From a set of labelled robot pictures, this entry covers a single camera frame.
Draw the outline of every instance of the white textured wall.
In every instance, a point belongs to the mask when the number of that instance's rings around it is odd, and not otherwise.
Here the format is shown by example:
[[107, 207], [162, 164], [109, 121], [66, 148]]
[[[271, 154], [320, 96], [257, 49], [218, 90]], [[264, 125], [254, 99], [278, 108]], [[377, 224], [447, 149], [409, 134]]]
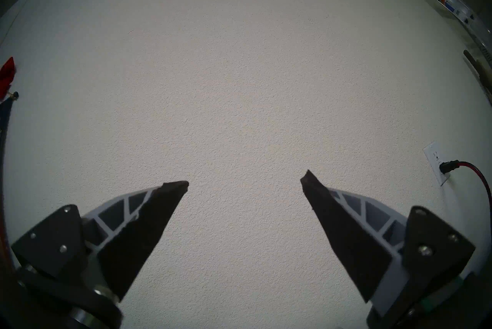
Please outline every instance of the white textured wall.
[[21, 95], [10, 239], [63, 204], [186, 179], [124, 327], [363, 327], [299, 179], [422, 204], [479, 265], [482, 184], [459, 169], [440, 188], [422, 152], [437, 140], [492, 179], [492, 111], [463, 49], [422, 0], [27, 0], [0, 47]]

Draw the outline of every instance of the bolt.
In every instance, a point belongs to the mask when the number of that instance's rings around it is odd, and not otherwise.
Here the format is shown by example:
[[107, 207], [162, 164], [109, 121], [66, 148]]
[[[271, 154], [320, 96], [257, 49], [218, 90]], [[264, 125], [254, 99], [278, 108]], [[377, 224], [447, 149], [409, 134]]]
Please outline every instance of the bolt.
[[422, 256], [431, 256], [433, 254], [432, 249], [426, 245], [419, 246], [418, 251]]
[[453, 241], [454, 243], [458, 243], [460, 241], [460, 238], [458, 238], [458, 235], [456, 235], [455, 233], [450, 233], [448, 235], [448, 239], [450, 241]]

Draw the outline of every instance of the red object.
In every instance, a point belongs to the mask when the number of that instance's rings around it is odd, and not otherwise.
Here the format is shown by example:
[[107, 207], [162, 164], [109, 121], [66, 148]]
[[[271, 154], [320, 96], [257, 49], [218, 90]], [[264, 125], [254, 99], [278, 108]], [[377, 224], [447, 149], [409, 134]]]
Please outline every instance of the red object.
[[14, 80], [15, 76], [15, 64], [14, 58], [10, 57], [9, 60], [0, 69], [0, 99], [3, 99], [10, 88], [10, 83]]

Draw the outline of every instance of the ladder label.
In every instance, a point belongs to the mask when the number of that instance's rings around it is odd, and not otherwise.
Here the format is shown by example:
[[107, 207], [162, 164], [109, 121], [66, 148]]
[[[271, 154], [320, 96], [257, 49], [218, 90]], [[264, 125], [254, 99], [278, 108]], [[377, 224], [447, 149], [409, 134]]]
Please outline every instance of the ladder label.
[[442, 3], [446, 8], [451, 11], [452, 13], [455, 12], [455, 8], [452, 6], [453, 4], [451, 3], [450, 0], [438, 0], [440, 3]]

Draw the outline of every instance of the outlet cover plate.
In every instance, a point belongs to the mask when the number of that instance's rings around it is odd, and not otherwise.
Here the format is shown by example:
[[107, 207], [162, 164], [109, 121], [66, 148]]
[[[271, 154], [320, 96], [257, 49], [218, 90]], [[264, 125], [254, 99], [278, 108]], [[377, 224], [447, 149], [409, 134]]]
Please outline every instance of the outlet cover plate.
[[442, 154], [441, 148], [436, 141], [432, 141], [429, 145], [424, 148], [424, 153], [434, 170], [434, 174], [439, 182], [439, 186], [442, 186], [444, 182], [449, 179], [449, 173], [442, 174], [439, 170], [439, 165], [443, 162], [448, 161]]

